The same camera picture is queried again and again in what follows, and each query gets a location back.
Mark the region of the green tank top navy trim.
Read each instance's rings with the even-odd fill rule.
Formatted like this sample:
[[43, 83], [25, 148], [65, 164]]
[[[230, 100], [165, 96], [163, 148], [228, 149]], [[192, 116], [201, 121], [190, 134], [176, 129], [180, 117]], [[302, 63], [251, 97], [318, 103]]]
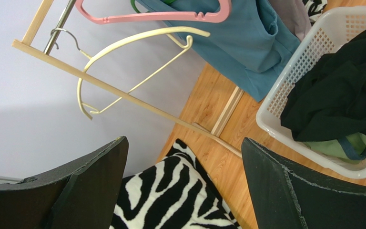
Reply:
[[303, 144], [311, 150], [340, 160], [358, 164], [366, 159], [366, 135], [355, 133], [335, 140], [310, 141]]

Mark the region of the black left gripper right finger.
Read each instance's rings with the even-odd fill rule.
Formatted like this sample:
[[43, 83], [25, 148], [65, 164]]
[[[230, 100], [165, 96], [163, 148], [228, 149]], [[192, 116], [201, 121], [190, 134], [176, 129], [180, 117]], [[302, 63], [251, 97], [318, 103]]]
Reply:
[[244, 171], [261, 229], [366, 229], [366, 186], [333, 178], [246, 137]]

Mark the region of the pink hanger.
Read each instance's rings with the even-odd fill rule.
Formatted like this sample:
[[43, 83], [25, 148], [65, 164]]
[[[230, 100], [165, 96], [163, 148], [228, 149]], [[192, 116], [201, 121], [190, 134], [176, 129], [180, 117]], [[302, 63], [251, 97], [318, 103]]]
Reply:
[[74, 6], [86, 19], [100, 25], [135, 21], [199, 21], [208, 23], [221, 23], [228, 18], [232, 9], [232, 3], [230, 0], [220, 0], [220, 10], [217, 12], [196, 13], [194, 11], [166, 11], [96, 18], [90, 15], [83, 8], [82, 4], [83, 0], [76, 0]]

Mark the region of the cream plastic hanger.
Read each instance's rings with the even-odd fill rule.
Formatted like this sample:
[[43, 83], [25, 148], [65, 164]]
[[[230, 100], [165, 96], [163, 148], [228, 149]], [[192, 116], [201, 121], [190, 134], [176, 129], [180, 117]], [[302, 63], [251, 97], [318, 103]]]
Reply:
[[[97, 53], [87, 53], [81, 71], [178, 116], [205, 65], [192, 48], [195, 35], [133, 35], [106, 44]], [[79, 119], [168, 122], [159, 114], [81, 79], [67, 96], [55, 96], [44, 109], [50, 115], [73, 115]]]

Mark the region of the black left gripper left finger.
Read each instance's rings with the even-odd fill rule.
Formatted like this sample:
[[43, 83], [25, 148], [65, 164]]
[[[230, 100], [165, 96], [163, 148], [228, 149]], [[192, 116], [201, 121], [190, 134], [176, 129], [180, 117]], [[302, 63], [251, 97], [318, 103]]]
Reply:
[[0, 184], [0, 229], [107, 229], [129, 142], [121, 136], [62, 166]]

